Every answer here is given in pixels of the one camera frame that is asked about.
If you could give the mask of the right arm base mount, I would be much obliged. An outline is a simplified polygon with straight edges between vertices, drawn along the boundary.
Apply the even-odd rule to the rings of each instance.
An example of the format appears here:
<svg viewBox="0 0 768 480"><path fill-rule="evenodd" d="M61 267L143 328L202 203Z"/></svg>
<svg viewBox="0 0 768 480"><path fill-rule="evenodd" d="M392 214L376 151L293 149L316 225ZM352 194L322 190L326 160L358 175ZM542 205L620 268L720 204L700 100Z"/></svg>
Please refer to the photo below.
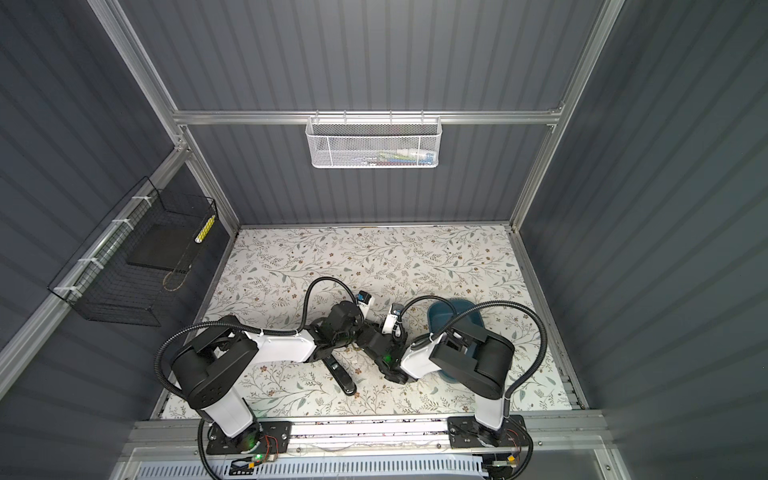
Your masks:
<svg viewBox="0 0 768 480"><path fill-rule="evenodd" d="M522 416L503 419L498 430L481 425L474 416L452 416L447 419L450 446L454 449L512 448L520 450L531 445L530 435Z"/></svg>

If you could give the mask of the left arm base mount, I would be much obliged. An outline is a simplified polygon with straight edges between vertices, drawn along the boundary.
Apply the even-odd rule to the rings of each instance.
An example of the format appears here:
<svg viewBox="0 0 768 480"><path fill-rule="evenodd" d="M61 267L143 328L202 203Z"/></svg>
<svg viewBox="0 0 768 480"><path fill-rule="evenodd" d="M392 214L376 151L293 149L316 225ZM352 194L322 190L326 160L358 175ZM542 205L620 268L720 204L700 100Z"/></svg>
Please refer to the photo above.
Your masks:
<svg viewBox="0 0 768 480"><path fill-rule="evenodd" d="M266 421L227 437L219 425L212 424L203 440L208 455L279 455L287 452L292 427L288 421Z"/></svg>

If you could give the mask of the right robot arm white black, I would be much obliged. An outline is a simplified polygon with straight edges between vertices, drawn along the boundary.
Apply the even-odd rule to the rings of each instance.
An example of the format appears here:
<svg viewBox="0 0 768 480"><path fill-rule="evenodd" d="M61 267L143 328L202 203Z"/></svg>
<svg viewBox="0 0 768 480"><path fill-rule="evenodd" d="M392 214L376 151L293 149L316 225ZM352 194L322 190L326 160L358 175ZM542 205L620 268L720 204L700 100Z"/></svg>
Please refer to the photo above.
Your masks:
<svg viewBox="0 0 768 480"><path fill-rule="evenodd" d="M506 338L473 324L452 327L429 338L421 347L366 326L356 340L386 380L417 381L442 371L476 395L476 422L491 430L502 428L504 392L515 347Z"/></svg>

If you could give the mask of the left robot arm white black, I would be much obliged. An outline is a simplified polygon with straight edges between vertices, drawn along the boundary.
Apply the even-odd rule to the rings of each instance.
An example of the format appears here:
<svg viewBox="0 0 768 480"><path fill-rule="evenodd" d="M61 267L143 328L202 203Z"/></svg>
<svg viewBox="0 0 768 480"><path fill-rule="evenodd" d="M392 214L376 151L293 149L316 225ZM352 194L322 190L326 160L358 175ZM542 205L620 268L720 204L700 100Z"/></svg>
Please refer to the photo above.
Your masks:
<svg viewBox="0 0 768 480"><path fill-rule="evenodd" d="M170 363L180 389L177 395L229 438L252 431L258 420L237 392L241 376L253 365L271 363L321 361L334 367L334 351L355 342L370 301L365 295L344 300L298 333L266 333L232 315L207 322Z"/></svg>

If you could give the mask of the black long stapler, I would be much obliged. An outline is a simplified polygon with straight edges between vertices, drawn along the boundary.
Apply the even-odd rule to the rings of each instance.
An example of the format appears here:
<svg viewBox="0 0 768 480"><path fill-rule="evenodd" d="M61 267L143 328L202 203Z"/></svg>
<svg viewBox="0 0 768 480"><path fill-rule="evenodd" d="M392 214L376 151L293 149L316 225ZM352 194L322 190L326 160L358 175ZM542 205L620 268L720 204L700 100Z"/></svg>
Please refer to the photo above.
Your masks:
<svg viewBox="0 0 768 480"><path fill-rule="evenodd" d="M357 386L352 377L334 356L324 358L323 364L345 395L353 396L357 392Z"/></svg>

